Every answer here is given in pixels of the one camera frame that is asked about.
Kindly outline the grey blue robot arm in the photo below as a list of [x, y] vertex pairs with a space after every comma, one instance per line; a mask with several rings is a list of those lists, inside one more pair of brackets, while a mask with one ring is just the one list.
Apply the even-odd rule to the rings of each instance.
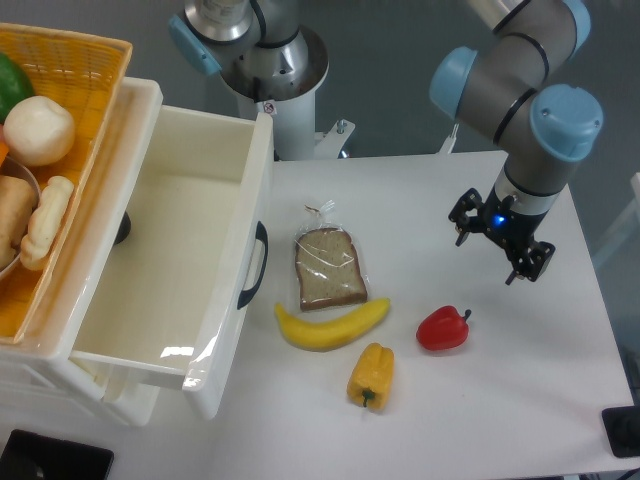
[[[460, 240], [485, 235], [505, 252], [513, 278], [535, 281], [555, 251], [536, 230], [602, 128], [602, 108], [589, 92], [548, 83], [583, 45], [591, 19], [580, 1], [475, 1], [472, 8], [497, 44], [485, 57], [452, 50], [429, 96], [507, 158], [489, 195], [465, 193], [449, 218]], [[188, 1], [168, 30], [195, 70], [223, 78], [242, 116], [273, 118], [280, 159], [318, 152], [315, 93], [328, 55], [300, 23], [297, 2]]]

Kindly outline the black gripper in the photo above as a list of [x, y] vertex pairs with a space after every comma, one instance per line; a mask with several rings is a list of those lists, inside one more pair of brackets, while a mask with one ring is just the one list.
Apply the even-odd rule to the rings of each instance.
[[545, 217], [538, 209], [524, 212], [514, 192], [503, 193], [495, 185], [486, 202], [475, 188], [467, 190], [448, 215], [455, 224], [456, 246], [461, 246], [470, 234], [483, 233], [502, 248], [511, 263], [512, 271], [505, 280], [511, 285], [515, 279], [535, 282], [545, 272], [555, 253], [551, 243], [535, 240], [535, 232]]

